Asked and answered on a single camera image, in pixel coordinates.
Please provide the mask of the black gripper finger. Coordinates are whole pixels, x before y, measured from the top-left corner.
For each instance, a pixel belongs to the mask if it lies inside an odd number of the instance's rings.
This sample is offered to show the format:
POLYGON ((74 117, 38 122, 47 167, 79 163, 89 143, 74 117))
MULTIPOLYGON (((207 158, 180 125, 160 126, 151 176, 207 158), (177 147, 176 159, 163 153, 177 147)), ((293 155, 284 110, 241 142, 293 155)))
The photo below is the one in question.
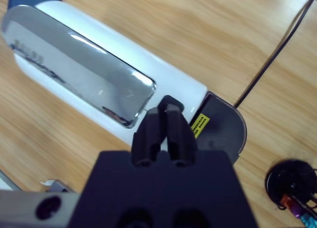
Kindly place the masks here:
POLYGON ((158 157, 164 135, 164 117, 158 107, 147 111, 133 135, 131 160, 135 167, 149 167, 158 157))
POLYGON ((194 133, 180 109, 168 104, 166 108, 167 149, 178 167, 190 167, 195 163, 197 143, 194 133))

